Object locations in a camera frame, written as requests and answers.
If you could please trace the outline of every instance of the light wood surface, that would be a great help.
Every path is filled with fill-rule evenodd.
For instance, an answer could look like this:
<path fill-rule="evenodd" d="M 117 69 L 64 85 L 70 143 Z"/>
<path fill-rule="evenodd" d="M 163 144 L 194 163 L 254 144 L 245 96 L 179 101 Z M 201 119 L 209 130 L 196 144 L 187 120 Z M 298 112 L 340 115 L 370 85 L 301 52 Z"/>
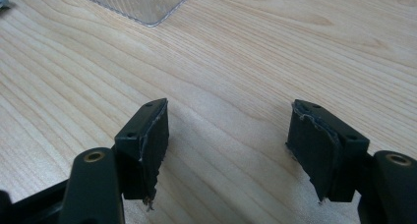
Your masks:
<path fill-rule="evenodd" d="M 417 158 L 417 0 L 188 0 L 146 28 L 87 0 L 0 14 L 0 189 L 13 201 L 169 100 L 155 211 L 127 223 L 358 223 L 285 150 L 291 102 Z"/>

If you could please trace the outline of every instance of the clear plastic sheet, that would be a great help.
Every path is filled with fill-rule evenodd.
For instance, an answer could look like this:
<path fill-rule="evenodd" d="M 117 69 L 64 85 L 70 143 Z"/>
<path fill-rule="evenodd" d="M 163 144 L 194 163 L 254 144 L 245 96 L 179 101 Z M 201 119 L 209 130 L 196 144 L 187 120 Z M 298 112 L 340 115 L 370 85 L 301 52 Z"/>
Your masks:
<path fill-rule="evenodd" d="M 90 0 L 148 27 L 165 20 L 185 0 Z"/>

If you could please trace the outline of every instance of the black plastic bracket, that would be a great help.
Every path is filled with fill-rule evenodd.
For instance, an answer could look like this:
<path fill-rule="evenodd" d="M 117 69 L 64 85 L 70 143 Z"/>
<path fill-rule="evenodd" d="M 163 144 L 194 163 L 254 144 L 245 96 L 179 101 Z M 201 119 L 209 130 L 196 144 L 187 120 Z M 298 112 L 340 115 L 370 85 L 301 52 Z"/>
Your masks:
<path fill-rule="evenodd" d="M 142 106 L 112 149 L 94 148 L 77 156 L 68 181 L 16 203 L 0 191 L 0 223 L 124 223 L 121 194 L 151 207 L 168 147 L 167 105 L 162 98 Z"/>
<path fill-rule="evenodd" d="M 295 100 L 287 147 L 320 200 L 351 201 L 362 223 L 417 223 L 417 162 L 392 151 L 367 153 L 369 140 L 320 105 Z"/>

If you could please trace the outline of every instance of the black plastic housing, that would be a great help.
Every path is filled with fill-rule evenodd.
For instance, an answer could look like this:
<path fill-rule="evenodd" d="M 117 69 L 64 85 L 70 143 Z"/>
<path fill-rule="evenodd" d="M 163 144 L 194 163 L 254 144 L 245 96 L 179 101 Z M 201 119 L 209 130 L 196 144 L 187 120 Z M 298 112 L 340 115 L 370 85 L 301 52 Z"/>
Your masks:
<path fill-rule="evenodd" d="M 378 151 L 372 179 L 388 223 L 417 223 L 416 160 L 398 152 Z"/>
<path fill-rule="evenodd" d="M 124 199 L 150 199 L 156 194 L 158 170 L 168 147 L 168 101 L 142 106 L 115 137 Z"/>
<path fill-rule="evenodd" d="M 320 200 L 353 199 L 369 140 L 320 105 L 296 99 L 287 147 Z"/>
<path fill-rule="evenodd" d="M 125 223 L 116 159 L 110 148 L 93 148 L 74 159 L 58 223 Z"/>

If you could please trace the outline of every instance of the wood grain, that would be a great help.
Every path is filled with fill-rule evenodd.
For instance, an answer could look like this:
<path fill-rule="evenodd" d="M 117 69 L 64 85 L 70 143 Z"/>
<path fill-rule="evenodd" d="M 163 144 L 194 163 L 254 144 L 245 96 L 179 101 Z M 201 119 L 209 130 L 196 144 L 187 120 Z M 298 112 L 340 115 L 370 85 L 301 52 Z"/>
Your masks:
<path fill-rule="evenodd" d="M 188 0 L 146 28 L 88 0 L 10 0 L 0 14 L 0 189 L 69 176 L 138 108 L 169 100 L 155 211 L 127 223 L 358 223 L 318 204 L 285 150 L 290 103 L 316 102 L 417 158 L 416 0 Z"/>

